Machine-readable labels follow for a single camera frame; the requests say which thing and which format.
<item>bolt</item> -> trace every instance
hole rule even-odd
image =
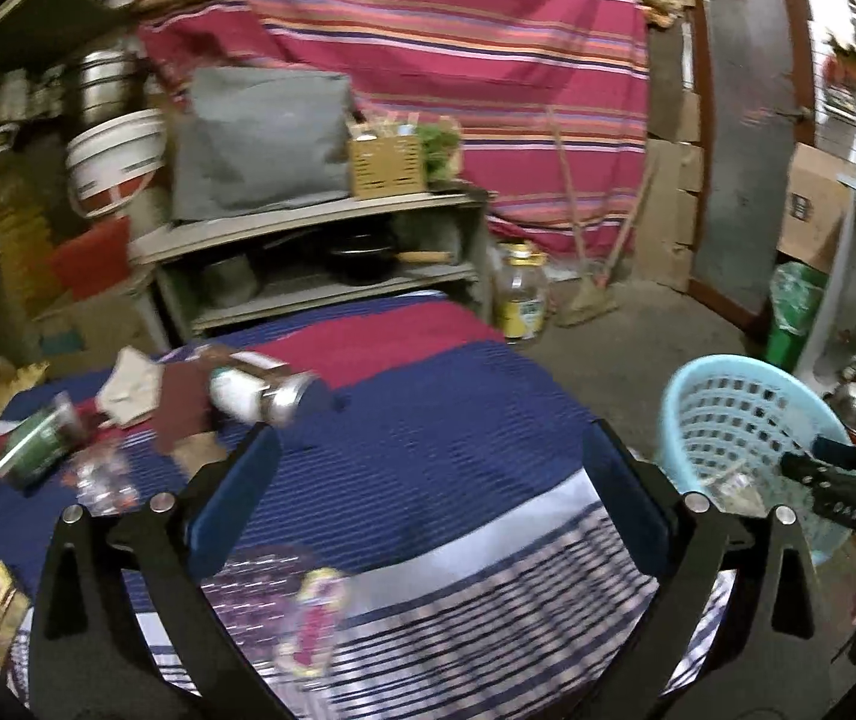
[[[790,507],[777,506],[775,507],[775,519],[782,525],[794,525],[798,517],[795,517],[795,512]]]
[[[64,512],[61,512],[61,519],[69,525],[74,525],[74,523],[81,519],[81,514],[84,514],[84,509],[82,509],[78,504],[73,503],[71,506],[67,507]]]
[[[684,504],[689,512],[695,514],[704,514],[711,508],[711,502],[702,493],[689,493],[684,496]]]
[[[148,504],[156,514],[164,514],[164,512],[170,512],[175,506],[175,496],[172,493],[158,493],[158,495],[151,496],[151,501]]]

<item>red container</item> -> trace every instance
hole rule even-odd
[[[103,293],[131,276],[127,261],[130,233],[130,218],[108,218],[57,247],[50,265],[75,300]]]

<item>light blue plastic basket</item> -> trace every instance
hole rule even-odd
[[[689,362],[662,395],[659,434],[655,463],[680,493],[698,490],[724,509],[714,486],[738,471],[750,476],[769,511],[795,509],[815,565],[849,536],[811,512],[804,485],[780,474],[782,454],[810,451],[818,436],[851,442],[830,408],[777,367],[734,354]]]

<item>cooking oil bottle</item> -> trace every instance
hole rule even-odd
[[[0,265],[9,290],[28,317],[35,317],[62,293],[49,259],[52,230],[26,169],[13,151],[17,124],[0,127]]]
[[[546,257],[532,242],[502,247],[504,264],[496,282],[498,326],[508,343],[540,335],[548,311]]]

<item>gray door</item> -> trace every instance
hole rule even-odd
[[[715,127],[693,276],[761,312],[782,227],[796,107],[785,0],[705,0]]]

